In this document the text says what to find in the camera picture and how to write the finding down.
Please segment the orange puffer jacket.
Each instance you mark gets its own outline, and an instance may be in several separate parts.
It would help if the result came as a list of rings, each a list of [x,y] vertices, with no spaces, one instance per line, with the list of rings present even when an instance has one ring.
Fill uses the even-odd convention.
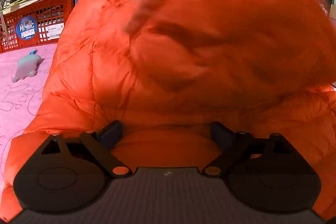
[[[111,121],[131,169],[205,167],[209,124],[278,132],[318,173],[313,210],[335,217],[335,28],[320,0],[79,0],[36,117],[11,142],[1,219],[21,212],[17,172],[50,135]]]

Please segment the pink patterned blanket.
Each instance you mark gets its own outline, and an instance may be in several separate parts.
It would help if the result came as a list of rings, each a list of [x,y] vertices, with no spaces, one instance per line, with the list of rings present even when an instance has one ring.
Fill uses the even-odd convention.
[[[57,45],[47,44],[36,47],[37,54],[43,59],[37,75],[12,82],[19,59],[34,48],[24,48],[1,54],[1,189],[4,188],[4,168],[11,140],[22,134],[23,130],[36,116],[42,101],[42,92],[52,64]]]

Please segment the grey small plush toy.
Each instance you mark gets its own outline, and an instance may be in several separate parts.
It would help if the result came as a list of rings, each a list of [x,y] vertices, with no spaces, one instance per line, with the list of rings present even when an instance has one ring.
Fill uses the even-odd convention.
[[[17,70],[12,78],[13,83],[24,80],[27,77],[34,77],[37,74],[38,68],[43,62],[43,59],[37,54],[37,51],[37,49],[34,49],[30,51],[28,55],[19,59],[17,62]]]

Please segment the red plastic crate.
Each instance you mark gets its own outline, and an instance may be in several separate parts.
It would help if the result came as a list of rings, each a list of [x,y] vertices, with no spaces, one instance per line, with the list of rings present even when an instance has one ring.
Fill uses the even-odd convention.
[[[57,43],[75,0],[41,0],[1,16],[1,53]]]

